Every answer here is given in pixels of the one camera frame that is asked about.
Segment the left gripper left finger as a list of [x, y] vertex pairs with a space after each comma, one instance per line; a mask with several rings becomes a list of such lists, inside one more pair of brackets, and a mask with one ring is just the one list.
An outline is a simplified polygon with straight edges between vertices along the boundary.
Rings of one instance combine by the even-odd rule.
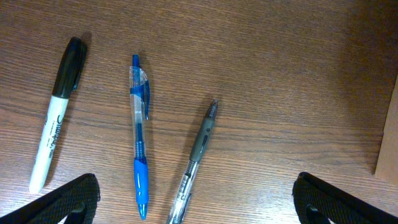
[[1, 217], [1, 223], [92, 224], [100, 187], [94, 174], [83, 174], [33, 202]]

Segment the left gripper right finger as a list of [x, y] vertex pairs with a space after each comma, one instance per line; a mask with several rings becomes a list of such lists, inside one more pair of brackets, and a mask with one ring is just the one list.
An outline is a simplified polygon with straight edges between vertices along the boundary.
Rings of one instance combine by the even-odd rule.
[[308, 172], [299, 173], [292, 195], [300, 223], [397, 223], [397, 217]]

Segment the black and white permanent marker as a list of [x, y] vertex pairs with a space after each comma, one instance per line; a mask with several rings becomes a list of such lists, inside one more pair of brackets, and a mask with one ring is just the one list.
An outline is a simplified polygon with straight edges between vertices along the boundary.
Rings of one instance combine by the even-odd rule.
[[87, 51], [81, 39], [72, 37], [63, 53], [30, 176], [30, 194], [39, 193], [45, 185], [70, 95], [78, 88]]

